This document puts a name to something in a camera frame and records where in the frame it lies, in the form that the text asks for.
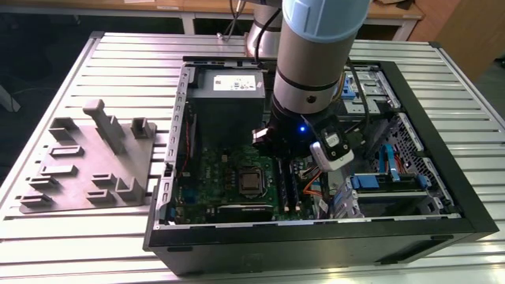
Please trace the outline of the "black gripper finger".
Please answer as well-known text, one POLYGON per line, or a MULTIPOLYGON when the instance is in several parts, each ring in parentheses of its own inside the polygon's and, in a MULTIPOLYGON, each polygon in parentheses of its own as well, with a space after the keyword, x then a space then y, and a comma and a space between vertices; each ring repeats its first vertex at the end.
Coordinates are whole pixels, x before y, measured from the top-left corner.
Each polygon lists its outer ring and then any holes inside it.
POLYGON ((261 156, 275 157, 274 134, 270 127, 257 128, 251 131, 251 146, 261 156))

